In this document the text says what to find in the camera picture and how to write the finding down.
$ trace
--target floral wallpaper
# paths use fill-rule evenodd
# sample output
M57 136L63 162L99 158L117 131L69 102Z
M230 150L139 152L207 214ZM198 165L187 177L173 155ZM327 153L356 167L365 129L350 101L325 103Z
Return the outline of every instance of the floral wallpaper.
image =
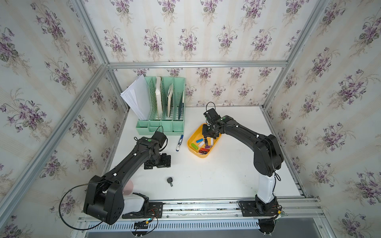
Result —
M379 1L332 0L267 108L340 238L381 232L380 29Z
M59 201L70 188L87 183L95 174L102 174L124 116L122 106L114 101L116 95L106 78L101 80L94 92L98 103L94 103L92 94L12 217L0 228L1 237L71 236L72 229L59 218ZM26 107L36 111L29 103ZM29 126L21 126L23 130L19 134L34 132ZM13 168L7 167L8 161L2 161L1 188L9 183L7 169L12 171ZM70 225L75 224L83 208L86 195L84 189L86 188L71 191L61 205L64 219Z
M2 200L100 63L70 1L0 1L0 32Z
M110 62L283 60L316 2L84 1ZM345 4L331 8L322 30Z
M118 69L115 75L125 90L139 75L186 78L185 100L190 106L262 105L280 67Z

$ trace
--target yellow tray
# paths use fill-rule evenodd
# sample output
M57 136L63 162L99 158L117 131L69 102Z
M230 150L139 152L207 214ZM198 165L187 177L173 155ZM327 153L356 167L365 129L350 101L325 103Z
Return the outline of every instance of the yellow tray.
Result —
M219 135L219 137L217 137L217 139L213 139L213 147L210 149L210 151L206 154L206 155L201 155L199 154L199 151L196 151L192 146L191 144L195 144L199 149L199 143L196 143L197 140L199 139L204 139L204 136L202 135L202 126L204 125L202 124L194 133L193 135L189 138L188 142L187 142L187 146L188 146L188 149L193 153L195 154L196 156L200 157L200 158L205 158L207 157L211 152L212 152L212 149L216 146L218 140L221 138L221 134Z

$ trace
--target stack of paper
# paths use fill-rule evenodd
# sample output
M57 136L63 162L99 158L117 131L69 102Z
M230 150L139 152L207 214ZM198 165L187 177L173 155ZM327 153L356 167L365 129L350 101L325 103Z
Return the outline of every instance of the stack of paper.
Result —
M139 120L149 120L151 102L148 84L143 75L140 75L120 96L138 116Z

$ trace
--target black cable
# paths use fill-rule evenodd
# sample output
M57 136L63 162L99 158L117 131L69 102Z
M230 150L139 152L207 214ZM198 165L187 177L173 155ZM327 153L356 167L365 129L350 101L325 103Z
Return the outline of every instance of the black cable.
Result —
M168 137L165 139L165 141L166 141L165 146L161 150L159 150L159 152L163 151L165 147L168 145Z
M156 131L157 131L157 129L159 129L160 127L163 129L163 131L159 131L159 132L164 132L164 127L163 127L163 126L159 126L158 128L156 128Z
M216 110L216 105L214 104L214 102L208 102L207 105L205 106L205 110L207 111L208 110L208 104L209 103L213 103L213 105L215 106L215 110Z
M62 204L62 201L64 200L66 194L68 194L71 190L77 188L77 187L81 187L81 186L85 186L85 185L90 185L90 184L99 184L99 183L102 183L103 181L99 181L99 182L96 182L96 183L89 183L89 184L81 184L81 185L77 185L73 188L71 188L69 191L67 191L63 196L62 196L62 199L61 201L59 202L59 206L58 206L58 213L59 213L59 217L61 218L61 220L65 223L65 225L67 225L68 227L70 227L71 229L74 229L74 230L90 230L90 229L93 229L97 226L99 226L102 222L100 222L99 224L93 226L93 227L90 227L90 228L86 228L86 229L78 229L78 228L75 228L75 227L72 227L71 225L69 225L68 223L66 223L66 221L63 219L62 217L62 214L61 214L61 204Z

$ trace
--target green file organizer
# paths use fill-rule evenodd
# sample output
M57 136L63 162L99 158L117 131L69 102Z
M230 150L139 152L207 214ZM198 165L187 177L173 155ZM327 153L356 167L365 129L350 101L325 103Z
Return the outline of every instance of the green file organizer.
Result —
M163 126L164 134L166 136L181 136L184 134L184 118L185 118L185 98L184 106L182 109L181 117L178 119L179 103L181 94L185 97L185 78L175 77L162 77L161 82L161 95L163 113L161 118L157 116L157 102L156 102L156 77L144 77L148 86L151 101L151 113L148 121L138 120L136 130L139 135L153 135L157 128ZM168 105L168 90L169 86L173 83L173 94L171 105ZM167 115L167 108L171 107L170 114Z

